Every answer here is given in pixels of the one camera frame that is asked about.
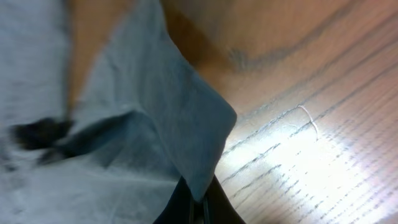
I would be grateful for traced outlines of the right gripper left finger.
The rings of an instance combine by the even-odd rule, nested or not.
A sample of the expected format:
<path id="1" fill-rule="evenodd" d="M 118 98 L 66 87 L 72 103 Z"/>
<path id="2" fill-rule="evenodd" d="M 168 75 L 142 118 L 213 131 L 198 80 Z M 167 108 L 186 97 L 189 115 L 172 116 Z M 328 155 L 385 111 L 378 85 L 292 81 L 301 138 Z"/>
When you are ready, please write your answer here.
<path id="1" fill-rule="evenodd" d="M 162 213 L 154 224 L 192 224 L 193 199 L 190 189 L 181 177 Z"/>

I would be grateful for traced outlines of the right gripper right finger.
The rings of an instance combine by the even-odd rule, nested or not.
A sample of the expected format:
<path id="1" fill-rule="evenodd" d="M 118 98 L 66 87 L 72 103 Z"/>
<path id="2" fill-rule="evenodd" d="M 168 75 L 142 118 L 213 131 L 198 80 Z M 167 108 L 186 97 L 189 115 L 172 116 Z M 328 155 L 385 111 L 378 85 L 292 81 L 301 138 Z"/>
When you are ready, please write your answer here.
<path id="1" fill-rule="evenodd" d="M 245 224 L 214 176 L 203 198 L 204 224 Z"/>

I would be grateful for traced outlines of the grey shorts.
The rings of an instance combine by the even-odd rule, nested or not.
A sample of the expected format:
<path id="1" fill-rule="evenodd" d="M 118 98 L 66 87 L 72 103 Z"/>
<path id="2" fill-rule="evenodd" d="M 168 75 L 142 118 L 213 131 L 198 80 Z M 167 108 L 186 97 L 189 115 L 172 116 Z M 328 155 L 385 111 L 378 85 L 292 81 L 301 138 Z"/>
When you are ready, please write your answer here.
<path id="1" fill-rule="evenodd" d="M 183 177 L 193 223 L 234 109 L 158 1 L 1 2 L 1 222 L 154 223 Z"/>

